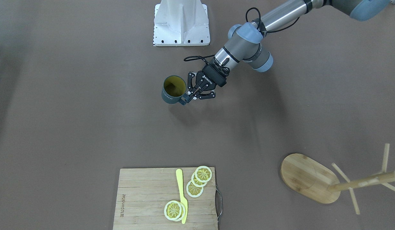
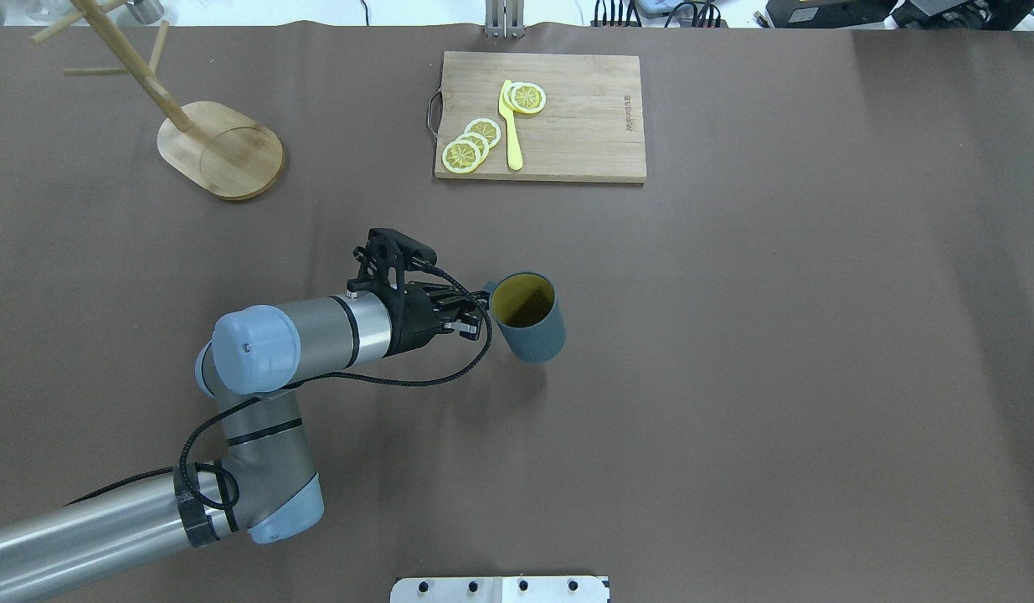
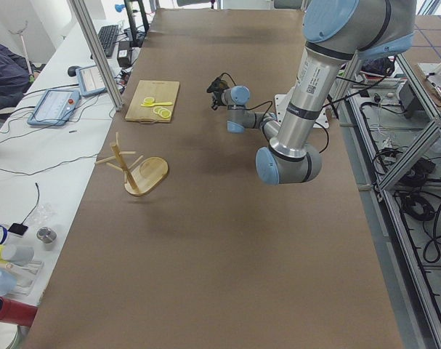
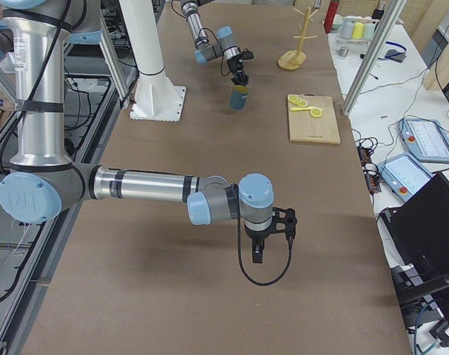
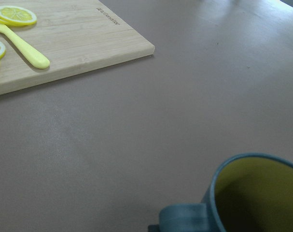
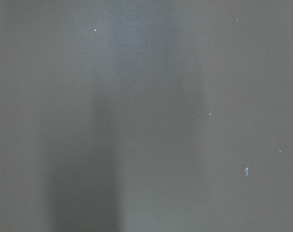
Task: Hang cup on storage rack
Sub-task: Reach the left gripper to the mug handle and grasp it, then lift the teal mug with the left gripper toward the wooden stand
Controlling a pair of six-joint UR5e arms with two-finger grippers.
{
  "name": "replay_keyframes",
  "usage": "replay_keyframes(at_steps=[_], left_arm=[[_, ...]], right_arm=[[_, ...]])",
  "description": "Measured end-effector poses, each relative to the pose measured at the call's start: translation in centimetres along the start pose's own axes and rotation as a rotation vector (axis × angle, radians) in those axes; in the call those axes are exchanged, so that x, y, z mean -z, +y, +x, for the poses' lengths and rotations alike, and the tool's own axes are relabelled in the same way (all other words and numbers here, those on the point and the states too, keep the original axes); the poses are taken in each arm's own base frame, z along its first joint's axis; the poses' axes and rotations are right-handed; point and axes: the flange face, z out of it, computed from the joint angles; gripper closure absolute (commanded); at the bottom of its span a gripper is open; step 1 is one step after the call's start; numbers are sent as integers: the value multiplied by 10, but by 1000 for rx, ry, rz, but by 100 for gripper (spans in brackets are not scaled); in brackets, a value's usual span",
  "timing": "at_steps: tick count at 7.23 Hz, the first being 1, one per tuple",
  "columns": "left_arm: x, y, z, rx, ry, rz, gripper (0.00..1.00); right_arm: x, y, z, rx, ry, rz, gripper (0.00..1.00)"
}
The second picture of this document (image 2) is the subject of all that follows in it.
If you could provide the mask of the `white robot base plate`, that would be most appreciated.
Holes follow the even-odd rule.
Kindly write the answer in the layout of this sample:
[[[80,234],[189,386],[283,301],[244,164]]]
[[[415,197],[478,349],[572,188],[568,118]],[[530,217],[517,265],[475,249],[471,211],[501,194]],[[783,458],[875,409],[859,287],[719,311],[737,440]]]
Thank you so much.
[[[406,577],[390,602],[611,602],[608,577],[510,575]]]

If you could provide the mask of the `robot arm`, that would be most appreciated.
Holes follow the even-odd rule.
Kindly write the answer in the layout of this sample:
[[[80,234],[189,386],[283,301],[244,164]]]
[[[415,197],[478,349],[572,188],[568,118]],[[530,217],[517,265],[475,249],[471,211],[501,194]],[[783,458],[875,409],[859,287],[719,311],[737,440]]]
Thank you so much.
[[[227,453],[127,478],[0,529],[0,602],[32,602],[246,532],[273,544],[314,526],[325,505],[298,386],[489,329],[486,293],[409,283],[221,316],[195,363]]]

